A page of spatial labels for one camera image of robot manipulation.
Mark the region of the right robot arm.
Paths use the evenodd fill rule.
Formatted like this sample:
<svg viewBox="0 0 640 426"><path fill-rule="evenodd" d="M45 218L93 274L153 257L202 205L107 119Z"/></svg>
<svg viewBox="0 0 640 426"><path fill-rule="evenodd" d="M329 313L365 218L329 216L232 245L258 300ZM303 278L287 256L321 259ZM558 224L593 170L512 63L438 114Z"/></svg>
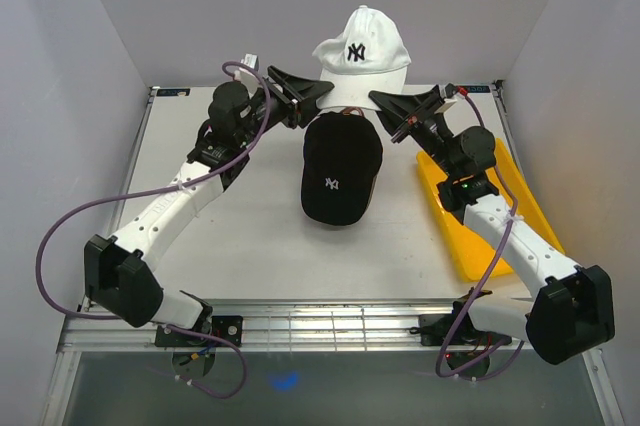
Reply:
<svg viewBox="0 0 640 426"><path fill-rule="evenodd" d="M549 244L518 216L518 201L498 168L496 139L482 122L455 134L444 112L454 95L467 92L453 84L417 95L372 91L370 100L392 142L412 138L445 178L437 185L443 209L482 238L494 256L477 285L455 301L447 319L441 356L454 337L474 343L494 337L530 344L552 365L586 352L615 336L610 276L598 266L584 267ZM484 286L499 260L505 260L531 295L528 302L501 298Z"/></svg>

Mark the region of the beige cap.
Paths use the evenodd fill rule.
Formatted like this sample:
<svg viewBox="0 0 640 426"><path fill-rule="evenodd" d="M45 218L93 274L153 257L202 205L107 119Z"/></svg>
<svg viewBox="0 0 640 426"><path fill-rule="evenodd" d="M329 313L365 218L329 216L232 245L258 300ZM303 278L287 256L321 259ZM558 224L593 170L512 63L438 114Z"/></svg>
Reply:
<svg viewBox="0 0 640 426"><path fill-rule="evenodd" d="M378 178L378 175L375 175L372 178L372 181L371 181L371 184L370 184L370 188L369 188L368 197L367 197L367 201L366 201L366 205L364 206L364 210L363 210L364 213L366 213L367 209L369 208L369 206L371 204L371 201L372 201L372 198L373 198L373 195L374 195L374 191L375 191L375 187L376 187L377 178Z"/></svg>

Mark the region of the black cap white logo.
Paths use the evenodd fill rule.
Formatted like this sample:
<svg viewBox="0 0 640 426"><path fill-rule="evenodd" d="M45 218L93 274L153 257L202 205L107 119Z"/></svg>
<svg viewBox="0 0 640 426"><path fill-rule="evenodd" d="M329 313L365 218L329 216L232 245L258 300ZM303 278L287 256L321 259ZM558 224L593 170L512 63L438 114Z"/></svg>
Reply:
<svg viewBox="0 0 640 426"><path fill-rule="evenodd" d="M306 216L335 227L357 223L382 161L382 142L368 119L319 115L304 135L301 206Z"/></svg>

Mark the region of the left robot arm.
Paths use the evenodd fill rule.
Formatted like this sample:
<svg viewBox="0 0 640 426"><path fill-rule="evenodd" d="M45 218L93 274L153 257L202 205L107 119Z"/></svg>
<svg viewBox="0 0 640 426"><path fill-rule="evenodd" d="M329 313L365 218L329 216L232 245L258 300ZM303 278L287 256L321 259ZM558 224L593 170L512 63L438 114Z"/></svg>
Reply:
<svg viewBox="0 0 640 426"><path fill-rule="evenodd" d="M110 237L95 235L85 245L86 296L132 327L172 325L194 346L210 338L211 305L161 285L154 271L191 221L237 179L261 136L279 123L306 127L334 88L275 67L255 78L254 92L236 79L216 87L194 147L167 189Z"/></svg>

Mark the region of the pink cap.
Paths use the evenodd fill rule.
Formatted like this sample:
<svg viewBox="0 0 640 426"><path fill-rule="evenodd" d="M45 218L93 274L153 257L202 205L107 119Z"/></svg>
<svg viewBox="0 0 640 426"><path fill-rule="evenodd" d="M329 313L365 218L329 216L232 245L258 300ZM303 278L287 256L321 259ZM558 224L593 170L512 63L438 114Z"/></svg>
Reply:
<svg viewBox="0 0 640 426"><path fill-rule="evenodd" d="M339 111L339 114L342 115L358 115L360 117L364 117L364 111L358 107L345 107Z"/></svg>

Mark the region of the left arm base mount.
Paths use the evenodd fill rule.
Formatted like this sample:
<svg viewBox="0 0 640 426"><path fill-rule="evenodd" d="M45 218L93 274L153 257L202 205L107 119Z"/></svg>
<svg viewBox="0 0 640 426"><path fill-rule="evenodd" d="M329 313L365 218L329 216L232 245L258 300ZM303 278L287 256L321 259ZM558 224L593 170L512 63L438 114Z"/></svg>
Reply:
<svg viewBox="0 0 640 426"><path fill-rule="evenodd" d="M205 321L195 332L216 336L236 347L242 344L244 318L239 315L214 315ZM200 336L185 335L171 329L158 326L153 344L164 348L204 348L208 340Z"/></svg>

